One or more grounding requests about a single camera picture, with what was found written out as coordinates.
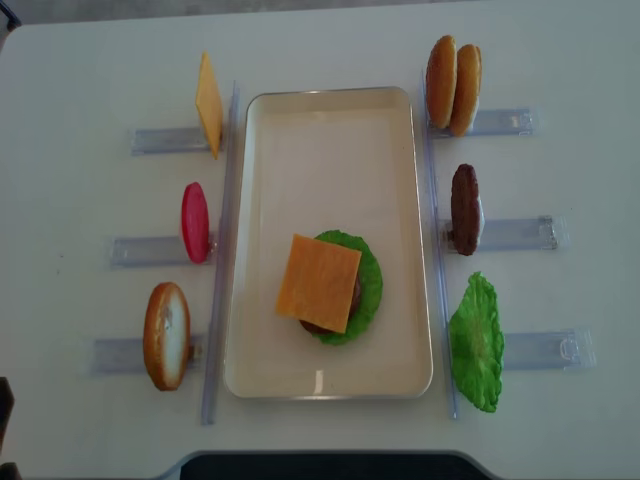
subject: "tomato slice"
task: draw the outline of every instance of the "tomato slice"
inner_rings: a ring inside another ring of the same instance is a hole
[[[182,239],[193,263],[209,256],[209,209],[198,182],[187,185],[182,197]]]

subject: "plastic holder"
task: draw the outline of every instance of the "plastic holder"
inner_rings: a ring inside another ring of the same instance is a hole
[[[478,110],[466,137],[478,135],[533,135],[538,129],[538,116],[528,107],[504,110]],[[433,139],[452,136],[448,129],[429,126]]]
[[[229,279],[233,272],[233,258],[235,257],[235,241],[233,235],[237,232],[233,219],[237,208],[241,180],[242,164],[238,168],[239,159],[236,158],[239,130],[238,105],[240,89],[233,83],[233,97],[229,106],[229,128],[227,148],[227,168],[224,175],[224,194],[222,196],[222,215],[218,233],[218,247],[216,248],[216,275],[213,287],[213,305],[211,307],[211,321],[207,338],[207,361],[205,365],[204,388],[202,390],[202,404],[200,408],[200,423],[213,425],[217,403],[218,382],[220,374],[220,360],[223,354],[221,342],[222,327],[228,310]]]
[[[588,328],[505,335],[505,370],[570,370],[595,366]]]
[[[134,156],[207,151],[210,151],[209,142],[202,127],[139,129],[133,131],[131,138]]]
[[[427,86],[422,72],[422,94],[425,126],[422,129],[424,161],[429,182],[429,220],[431,229],[433,265],[436,274],[438,314],[442,322],[443,364],[447,377],[449,412],[459,417],[458,393],[451,373],[452,354],[449,342],[449,313],[447,277],[444,254],[451,251],[450,221],[438,216],[438,190],[434,163],[433,141],[450,137],[448,131],[429,125]],[[536,130],[536,117],[528,108],[514,110],[481,110],[473,129],[466,135],[531,135]],[[555,250],[569,244],[569,235],[563,217],[541,216],[522,220],[489,220],[485,222],[478,251],[505,251],[545,249]],[[504,369],[548,370],[589,368],[596,365],[595,353],[588,329],[577,328],[558,332],[505,334]]]
[[[453,245],[451,221],[441,220],[440,238],[447,252],[457,253]],[[487,220],[477,252],[509,250],[555,250],[569,246],[567,222],[562,216],[542,215],[530,219]]]
[[[213,262],[217,247],[214,237],[213,232],[209,234],[211,251],[204,265],[210,265]],[[108,245],[108,257],[111,268],[195,265],[189,259],[180,236],[117,237]]]
[[[195,335],[189,342],[187,371],[197,370],[202,365],[204,335]],[[141,338],[94,340],[89,362],[90,374],[121,375],[146,373]]]

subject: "lettuce leaf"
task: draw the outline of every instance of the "lettuce leaf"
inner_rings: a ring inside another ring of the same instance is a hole
[[[343,345],[364,333],[373,320],[382,299],[382,272],[378,260],[362,237],[354,237],[340,230],[329,230],[318,235],[316,239],[362,252],[358,266],[361,287],[360,305],[349,319],[346,332],[312,334],[327,345]]]
[[[483,412],[495,412],[502,392],[504,335],[498,296],[476,272],[449,322],[453,378],[458,390]]]

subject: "bun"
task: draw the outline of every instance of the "bun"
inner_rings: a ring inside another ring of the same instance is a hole
[[[438,128],[449,125],[456,76],[456,41],[451,35],[445,35],[434,45],[427,65],[427,109],[431,123]]]
[[[463,136],[478,111],[478,96],[482,82],[482,55],[475,45],[465,45],[458,51],[458,81],[449,130]]]
[[[187,300],[175,283],[161,283],[149,297],[144,319],[144,365],[158,390],[176,390],[189,359]]]

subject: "orange cheese slice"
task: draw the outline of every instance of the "orange cheese slice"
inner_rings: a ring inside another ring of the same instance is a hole
[[[361,255],[294,234],[276,313],[344,333]]]
[[[217,159],[220,136],[222,134],[222,100],[220,99],[218,82],[216,82],[216,77],[213,74],[213,67],[207,52],[202,54],[202,61],[200,62],[196,108],[200,115],[202,128],[204,128],[204,134],[211,147],[211,153]]]

